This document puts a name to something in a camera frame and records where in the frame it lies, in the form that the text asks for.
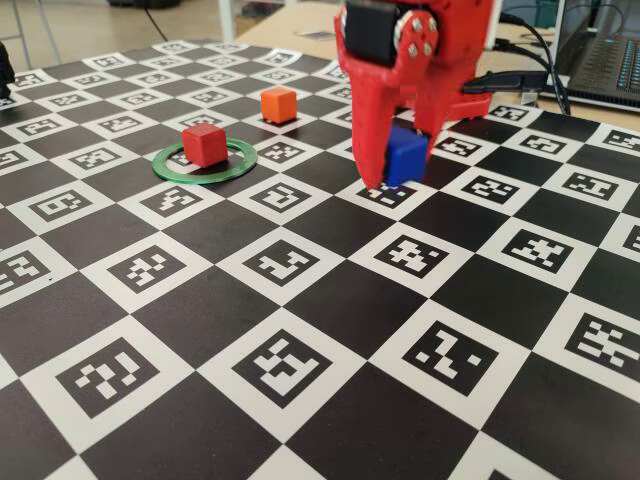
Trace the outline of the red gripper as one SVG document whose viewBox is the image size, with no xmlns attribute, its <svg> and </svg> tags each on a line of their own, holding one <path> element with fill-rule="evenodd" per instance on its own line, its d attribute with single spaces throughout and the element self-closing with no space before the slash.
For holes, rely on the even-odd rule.
<svg viewBox="0 0 640 480">
<path fill-rule="evenodd" d="M 400 15 L 391 2 L 347 1 L 338 16 L 339 61 L 349 71 L 352 93 L 352 151 L 367 188 L 382 182 L 392 117 L 401 103 L 386 69 L 394 66 L 396 50 L 414 127 L 434 141 L 444 126 L 452 62 L 447 14 L 444 7 L 407 7 Z"/>
</svg>

